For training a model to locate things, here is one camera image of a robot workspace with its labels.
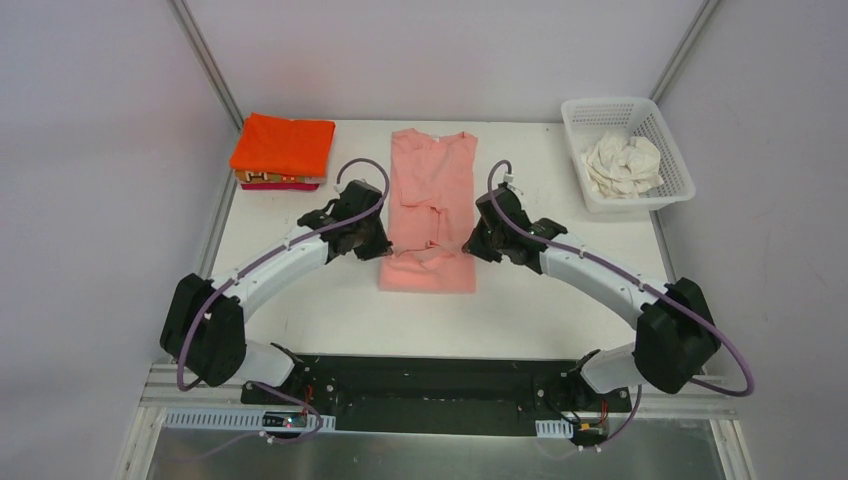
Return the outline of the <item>pink t-shirt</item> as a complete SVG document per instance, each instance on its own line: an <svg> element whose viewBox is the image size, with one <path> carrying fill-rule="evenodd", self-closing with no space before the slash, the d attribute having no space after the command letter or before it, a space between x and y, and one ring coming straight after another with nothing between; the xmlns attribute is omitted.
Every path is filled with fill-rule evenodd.
<svg viewBox="0 0 848 480"><path fill-rule="evenodd" d="M416 129L391 137L388 236L379 288L407 293L470 294L477 278L463 251L475 226L474 162L478 138L433 136Z"/></svg>

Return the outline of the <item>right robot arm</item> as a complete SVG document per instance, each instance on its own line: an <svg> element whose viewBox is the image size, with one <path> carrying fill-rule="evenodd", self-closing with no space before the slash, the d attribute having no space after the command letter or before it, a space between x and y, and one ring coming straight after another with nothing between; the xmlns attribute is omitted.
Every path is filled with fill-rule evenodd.
<svg viewBox="0 0 848 480"><path fill-rule="evenodd" d="M712 320L700 287L691 281L670 285L659 296L640 284L639 275L615 271L564 226L542 218L530 221L517 195L505 185L479 197L480 218L463 249L486 262L513 264L562 281L603 304L635 332L633 342L593 350L564 376L574 396L606 394L648 384L678 393L720 346L709 331Z"/></svg>

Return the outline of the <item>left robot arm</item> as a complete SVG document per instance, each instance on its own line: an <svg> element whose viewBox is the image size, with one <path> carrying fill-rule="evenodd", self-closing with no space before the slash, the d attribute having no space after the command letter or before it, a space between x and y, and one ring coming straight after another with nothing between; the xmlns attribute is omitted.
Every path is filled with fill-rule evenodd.
<svg viewBox="0 0 848 480"><path fill-rule="evenodd" d="M276 344L246 336L246 322L299 278L349 252L360 260L391 251L380 219L384 194L353 180L338 198L304 214L285 237L247 263L206 279L177 284L160 335L160 347L198 381L217 387L236 378L272 387L295 369L294 356Z"/></svg>

